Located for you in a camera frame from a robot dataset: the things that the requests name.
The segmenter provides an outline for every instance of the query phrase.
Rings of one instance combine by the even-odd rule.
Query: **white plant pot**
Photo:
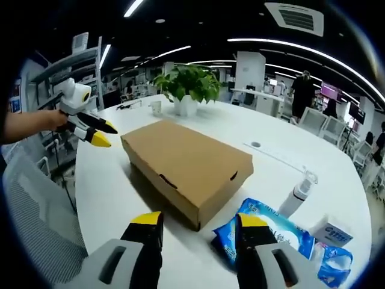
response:
[[[174,97],[175,113],[178,116],[192,116],[197,113],[198,102],[193,100],[190,95],[185,95],[182,101]]]

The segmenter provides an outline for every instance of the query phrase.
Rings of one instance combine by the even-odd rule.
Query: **white bottle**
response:
[[[278,209],[278,213],[286,218],[290,217],[306,200],[311,192],[312,185],[316,183],[317,176],[308,170],[305,171],[304,179],[289,193],[289,196]]]

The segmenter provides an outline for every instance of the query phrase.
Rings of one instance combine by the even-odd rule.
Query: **wet wipes package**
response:
[[[269,206],[249,198],[243,201],[237,213],[258,216],[267,222],[278,242],[289,243],[299,253],[310,259],[315,239],[307,231],[297,227]],[[236,258],[235,225],[236,220],[234,217],[229,223],[215,229],[214,232],[217,237],[213,242],[215,247],[221,246],[232,267]]]
[[[343,248],[319,242],[314,245],[310,260],[318,271],[318,279],[330,288],[338,288],[350,274],[353,256]]]

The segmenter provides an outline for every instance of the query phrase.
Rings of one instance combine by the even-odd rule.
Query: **white round table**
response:
[[[344,153],[325,140],[282,120],[222,102],[200,104],[196,116],[173,114],[173,104],[163,95],[142,98],[143,106],[100,111],[119,134],[106,134],[110,148],[79,142],[76,158],[76,204],[88,253],[112,238],[120,238],[130,221],[144,213],[164,209],[154,204],[158,194],[149,182],[131,170],[120,136],[142,126],[172,119],[219,141],[253,155],[254,173],[200,232],[182,226],[165,209],[163,266],[158,288],[238,288],[236,275],[211,250],[213,229],[228,222],[247,197],[278,209],[289,191],[301,180],[302,166],[315,172],[318,184],[305,203],[290,218],[309,229],[324,214],[350,227],[353,239],[345,246],[353,263],[344,287],[365,268],[371,251],[371,218],[360,178]],[[148,106],[162,101],[162,117]],[[259,150],[251,142],[261,144]]]

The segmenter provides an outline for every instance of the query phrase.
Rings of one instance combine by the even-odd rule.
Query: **office desk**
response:
[[[273,117],[281,117],[284,98],[250,89],[233,89],[234,92],[250,93],[257,98],[256,111]]]
[[[76,205],[88,253],[120,238],[134,217],[163,210],[163,267],[158,288],[238,288],[236,275],[209,246],[212,230],[227,223],[247,197],[278,209],[302,179],[300,171],[305,165],[317,174],[318,184],[290,220],[309,229],[329,213],[346,223],[354,236],[346,249],[354,259],[345,284],[358,277],[371,251],[371,218],[361,180],[347,155],[301,128],[236,105],[200,104],[196,116],[181,118],[173,114],[173,104],[163,95],[141,100],[140,108],[117,111],[111,107],[99,112],[119,132],[106,134],[110,148],[79,142]],[[163,117],[153,116],[148,107],[155,100],[162,101]],[[254,173],[199,232],[181,225],[167,205],[153,203],[152,196],[159,193],[131,167],[122,148],[121,134],[160,119],[175,121],[253,155]],[[250,146],[253,141],[261,147]]]

